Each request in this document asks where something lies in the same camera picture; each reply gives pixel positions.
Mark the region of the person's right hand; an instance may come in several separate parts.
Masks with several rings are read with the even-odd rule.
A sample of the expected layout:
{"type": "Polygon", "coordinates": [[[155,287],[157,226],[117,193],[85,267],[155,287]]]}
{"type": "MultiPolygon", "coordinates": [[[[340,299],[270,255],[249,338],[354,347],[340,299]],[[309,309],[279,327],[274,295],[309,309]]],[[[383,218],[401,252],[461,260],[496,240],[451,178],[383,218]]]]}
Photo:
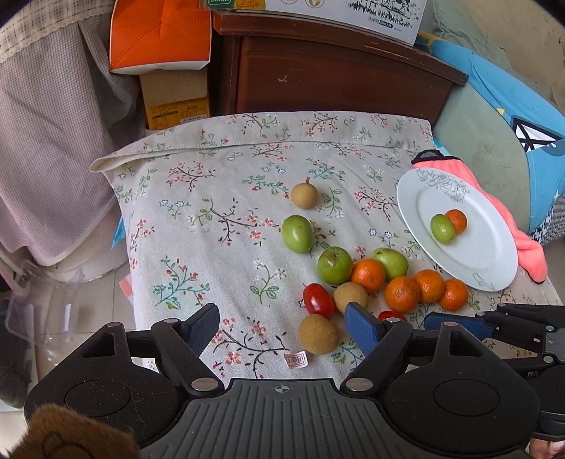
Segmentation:
{"type": "Polygon", "coordinates": [[[533,459],[565,459],[565,442],[531,439],[529,454],[533,459]]]}

